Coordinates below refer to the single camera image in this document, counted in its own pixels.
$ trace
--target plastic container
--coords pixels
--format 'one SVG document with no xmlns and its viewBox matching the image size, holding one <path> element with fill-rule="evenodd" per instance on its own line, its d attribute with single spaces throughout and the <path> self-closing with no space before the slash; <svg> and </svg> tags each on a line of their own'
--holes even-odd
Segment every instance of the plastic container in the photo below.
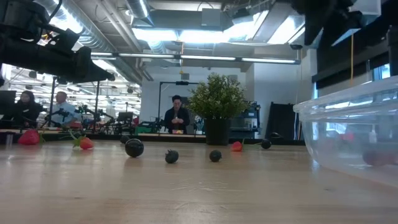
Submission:
<svg viewBox="0 0 398 224">
<path fill-rule="evenodd" d="M 398 187 L 398 77 L 294 106 L 321 165 Z"/>
</svg>

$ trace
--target dark jacket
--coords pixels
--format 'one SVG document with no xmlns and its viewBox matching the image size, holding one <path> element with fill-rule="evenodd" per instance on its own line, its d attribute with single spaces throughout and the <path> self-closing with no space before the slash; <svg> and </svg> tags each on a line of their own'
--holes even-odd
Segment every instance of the dark jacket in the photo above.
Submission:
<svg viewBox="0 0 398 224">
<path fill-rule="evenodd" d="M 12 120 L 15 126 L 25 126 L 26 123 L 29 123 L 29 126 L 36 127 L 36 120 L 41 111 L 42 107 L 38 103 L 24 105 L 19 101 L 1 119 Z"/>
<path fill-rule="evenodd" d="M 174 108 L 166 111 L 166 114 L 164 115 L 164 123 L 166 128 L 169 129 L 169 133 L 173 133 L 173 130 L 183 130 L 184 134 L 186 134 L 187 126 L 190 124 L 188 110 L 181 107 L 178 110 L 177 117 L 183 119 L 184 122 L 182 124 L 173 124 L 172 120 L 174 119 Z"/>
</svg>

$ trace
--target woman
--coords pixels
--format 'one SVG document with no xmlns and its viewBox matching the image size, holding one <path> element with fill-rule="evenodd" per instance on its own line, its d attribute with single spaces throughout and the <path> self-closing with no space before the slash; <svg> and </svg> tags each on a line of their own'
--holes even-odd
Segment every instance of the woman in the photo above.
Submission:
<svg viewBox="0 0 398 224">
<path fill-rule="evenodd" d="M 13 121 L 14 126 L 36 127 L 36 120 L 40 114 L 40 105 L 35 102 L 35 96 L 31 91 L 23 91 L 19 101 L 10 112 L 5 114 L 2 120 Z"/>
</svg>

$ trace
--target green plant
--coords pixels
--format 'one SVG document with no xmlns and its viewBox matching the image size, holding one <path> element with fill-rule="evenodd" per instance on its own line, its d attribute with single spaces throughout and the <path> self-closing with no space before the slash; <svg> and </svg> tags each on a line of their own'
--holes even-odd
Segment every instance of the green plant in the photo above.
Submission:
<svg viewBox="0 0 398 224">
<path fill-rule="evenodd" d="M 188 109 L 205 119 L 230 119 L 248 108 L 244 89 L 237 80 L 212 73 L 208 82 L 190 90 Z"/>
</svg>

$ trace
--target person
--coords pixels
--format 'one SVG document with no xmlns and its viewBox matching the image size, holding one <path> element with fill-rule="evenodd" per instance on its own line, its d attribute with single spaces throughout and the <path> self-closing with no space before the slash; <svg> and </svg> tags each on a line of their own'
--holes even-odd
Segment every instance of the person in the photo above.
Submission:
<svg viewBox="0 0 398 224">
<path fill-rule="evenodd" d="M 165 126 L 169 129 L 169 133 L 173 133 L 173 130 L 182 130 L 186 134 L 187 126 L 190 124 L 189 112 L 181 107 L 181 96 L 173 96 L 172 101 L 173 108 L 166 111 L 164 115 Z"/>
<path fill-rule="evenodd" d="M 51 116 L 51 120 L 61 126 L 69 127 L 72 123 L 77 121 L 78 115 L 75 113 L 75 106 L 67 103 L 67 98 L 68 95 L 65 92 L 58 92 L 55 96 L 57 103 L 54 105 L 52 113 L 56 113 L 62 109 L 63 112 L 68 113 L 68 116 L 64 117 L 61 114 L 54 114 Z"/>
<path fill-rule="evenodd" d="M 42 107 L 35 102 L 35 96 L 31 91 L 23 91 L 18 102 L 1 119 L 13 121 L 15 126 L 36 127 Z"/>
</svg>

